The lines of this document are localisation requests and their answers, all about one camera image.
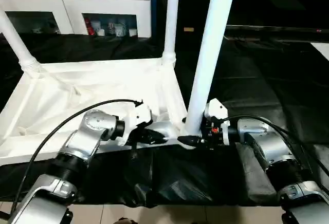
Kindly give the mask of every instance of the white pole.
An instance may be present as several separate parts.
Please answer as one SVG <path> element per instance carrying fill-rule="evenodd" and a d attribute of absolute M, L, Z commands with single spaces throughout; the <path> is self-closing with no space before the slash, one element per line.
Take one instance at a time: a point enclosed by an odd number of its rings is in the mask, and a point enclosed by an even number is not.
<path fill-rule="evenodd" d="M 0 31 L 14 50 L 23 71 L 39 71 L 39 62 L 31 55 L 6 13 L 0 7 Z"/>
<path fill-rule="evenodd" d="M 163 63 L 175 63 L 175 41 L 177 26 L 178 0 L 168 0 L 166 37 L 164 40 L 164 51 L 162 54 Z"/>
<path fill-rule="evenodd" d="M 210 0 L 183 134 L 198 135 L 232 0 Z"/>

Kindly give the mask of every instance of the black fabric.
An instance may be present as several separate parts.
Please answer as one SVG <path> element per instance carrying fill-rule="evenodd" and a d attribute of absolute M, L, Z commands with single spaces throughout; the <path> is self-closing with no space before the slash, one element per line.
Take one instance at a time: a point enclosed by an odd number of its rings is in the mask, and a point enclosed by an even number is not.
<path fill-rule="evenodd" d="M 83 35 L 24 35 L 41 63 L 160 57 L 162 48 L 148 39 Z M 198 46 L 178 42 L 175 72 L 188 105 Z M 22 72 L 7 42 L 0 38 L 1 108 Z M 329 167 L 329 62 L 308 43 L 223 41 L 209 99 L 218 98 L 231 115 L 252 114 L 296 133 Z M 301 153 L 306 165 L 329 186 L 326 176 Z M 36 162 L 24 192 L 45 172 Z M 11 201 L 25 163 L 0 167 L 0 201 Z M 179 146 L 97 155 L 81 188 L 79 203 L 240 204 L 276 206 L 275 191 L 251 148 L 237 144 L 215 151 Z"/>

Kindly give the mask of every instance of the small object on cabinet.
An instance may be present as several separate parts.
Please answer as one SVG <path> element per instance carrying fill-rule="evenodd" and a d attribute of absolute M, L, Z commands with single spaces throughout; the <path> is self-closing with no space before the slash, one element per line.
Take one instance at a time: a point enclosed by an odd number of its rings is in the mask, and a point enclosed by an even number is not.
<path fill-rule="evenodd" d="M 102 28 L 101 22 L 98 20 L 92 20 L 91 24 L 92 28 L 94 29 L 94 32 L 96 33 Z"/>
<path fill-rule="evenodd" d="M 136 28 L 129 29 L 129 36 L 137 36 L 137 29 Z"/>
<path fill-rule="evenodd" d="M 104 29 L 99 29 L 97 31 L 97 35 L 99 35 L 99 36 L 105 36 L 105 30 Z"/>
<path fill-rule="evenodd" d="M 92 25 L 90 23 L 90 20 L 85 17 L 84 21 L 86 23 L 88 35 L 95 35 L 95 31 L 94 31 L 94 29 L 93 29 L 93 27 L 92 27 Z"/>
<path fill-rule="evenodd" d="M 123 24 L 115 24 L 115 36 L 123 37 L 126 35 L 126 28 Z"/>
<path fill-rule="evenodd" d="M 115 17 L 110 17 L 108 19 L 108 33 L 109 35 L 115 35 L 115 23 L 116 23 Z"/>

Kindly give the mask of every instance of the wire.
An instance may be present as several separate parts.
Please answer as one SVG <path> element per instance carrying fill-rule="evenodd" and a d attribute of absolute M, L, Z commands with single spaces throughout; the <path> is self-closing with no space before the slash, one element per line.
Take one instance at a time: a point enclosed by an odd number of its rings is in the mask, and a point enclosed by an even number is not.
<path fill-rule="evenodd" d="M 79 116 L 80 114 L 90 110 L 90 109 L 93 109 L 94 107 L 98 107 L 98 106 L 101 106 L 101 105 L 104 105 L 104 104 L 109 104 L 109 103 L 114 103 L 114 102 L 132 102 L 134 103 L 135 105 L 140 105 L 142 102 L 138 102 L 138 101 L 134 101 L 134 100 L 130 100 L 130 99 L 115 99 L 115 100 L 108 100 L 108 101 L 104 101 L 104 102 L 99 102 L 99 103 L 96 103 L 92 106 L 89 106 L 89 107 L 86 107 L 84 108 L 83 110 L 80 110 L 78 112 L 76 112 L 74 115 L 68 117 L 66 120 L 64 120 L 61 124 L 59 124 L 54 130 L 51 131 L 51 133 L 48 134 L 48 136 L 42 141 L 42 143 L 39 145 L 39 147 L 35 150 L 34 154 L 32 155 L 31 157 L 31 160 L 29 161 L 29 164 L 27 165 L 27 168 L 25 170 L 25 173 L 24 173 L 24 176 L 23 176 L 23 179 L 21 181 L 21 184 L 19 186 L 19 189 L 16 193 L 16 196 L 15 196 L 15 199 L 14 199 L 14 202 L 12 204 L 12 207 L 11 207 L 11 211 L 10 211 L 10 214 L 12 215 L 14 213 L 14 211 L 16 210 L 16 207 L 17 207 L 17 203 L 19 201 L 19 198 L 20 198 L 20 194 L 22 192 L 22 189 L 23 189 L 23 186 L 24 186 L 24 183 L 25 183 L 25 180 L 28 176 L 28 174 L 30 173 L 31 171 L 31 167 L 32 167 L 32 164 L 34 162 L 34 160 L 36 159 L 38 153 L 40 152 L 40 150 L 42 149 L 42 147 L 46 144 L 46 142 L 60 129 L 62 128 L 67 122 L 69 122 L 70 120 L 72 120 L 73 118 L 75 118 L 76 116 Z"/>

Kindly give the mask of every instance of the tile floor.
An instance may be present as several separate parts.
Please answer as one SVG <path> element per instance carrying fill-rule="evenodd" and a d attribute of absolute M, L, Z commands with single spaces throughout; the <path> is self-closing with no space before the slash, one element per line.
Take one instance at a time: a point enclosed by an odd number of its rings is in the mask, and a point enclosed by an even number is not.
<path fill-rule="evenodd" d="M 10 212 L 11 203 L 0 202 Z M 121 217 L 139 224 L 282 224 L 279 207 L 157 206 L 128 208 L 122 205 L 73 205 L 72 224 L 113 224 Z"/>

